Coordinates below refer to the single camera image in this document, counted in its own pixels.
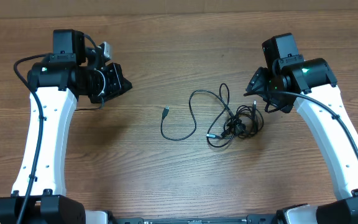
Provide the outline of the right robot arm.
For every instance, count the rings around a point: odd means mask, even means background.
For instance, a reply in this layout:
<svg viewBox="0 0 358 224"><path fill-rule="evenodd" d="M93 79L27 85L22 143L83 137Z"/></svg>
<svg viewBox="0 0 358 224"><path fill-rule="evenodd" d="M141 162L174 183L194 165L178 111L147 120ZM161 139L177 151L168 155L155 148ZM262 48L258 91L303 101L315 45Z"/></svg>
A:
<svg viewBox="0 0 358 224"><path fill-rule="evenodd" d="M305 60L291 33L262 43L267 66L251 78L246 95L259 95L274 111L292 109L308 125L333 183L336 201L277 210L268 223L358 223L358 133L337 78L323 58Z"/></svg>

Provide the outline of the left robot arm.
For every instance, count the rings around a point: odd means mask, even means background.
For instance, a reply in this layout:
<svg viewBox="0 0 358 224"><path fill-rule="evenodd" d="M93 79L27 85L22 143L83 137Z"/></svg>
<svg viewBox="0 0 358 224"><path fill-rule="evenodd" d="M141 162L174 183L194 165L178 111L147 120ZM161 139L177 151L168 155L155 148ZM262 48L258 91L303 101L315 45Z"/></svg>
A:
<svg viewBox="0 0 358 224"><path fill-rule="evenodd" d="M112 61L112 47L91 44L89 35L53 32L53 50L32 56L21 81L30 91L30 123L20 171L11 194L0 197L0 223L114 223L110 211L92 211L67 197L65 156L78 100L94 110L132 88Z"/></svg>

